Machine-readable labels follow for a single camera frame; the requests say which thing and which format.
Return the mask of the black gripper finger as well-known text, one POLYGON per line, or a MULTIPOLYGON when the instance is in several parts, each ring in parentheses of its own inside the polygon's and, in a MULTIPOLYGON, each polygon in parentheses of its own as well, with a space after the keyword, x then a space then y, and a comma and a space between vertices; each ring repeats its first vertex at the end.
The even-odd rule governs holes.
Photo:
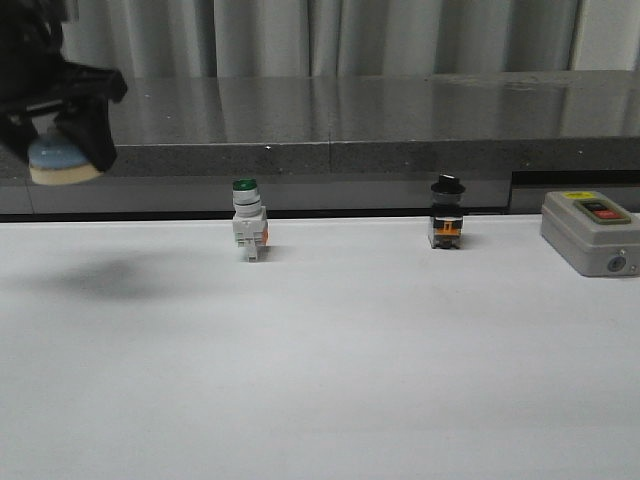
POLYGON ((2 114, 1 144, 22 163, 29 162, 28 150, 35 140, 35 126, 28 117, 2 114))
POLYGON ((117 152, 109 123, 109 104, 105 98, 76 98, 67 102, 54 118, 54 124, 101 173, 113 166, 117 152))

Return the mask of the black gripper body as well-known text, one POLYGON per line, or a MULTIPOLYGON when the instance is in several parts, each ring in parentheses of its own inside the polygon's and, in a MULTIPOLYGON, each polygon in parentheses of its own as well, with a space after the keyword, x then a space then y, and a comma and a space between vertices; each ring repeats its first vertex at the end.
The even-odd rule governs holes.
POLYGON ((64 34, 51 1, 1 3, 1 115, 32 120, 54 113, 76 98, 120 102, 127 85, 115 69, 69 61, 64 34))

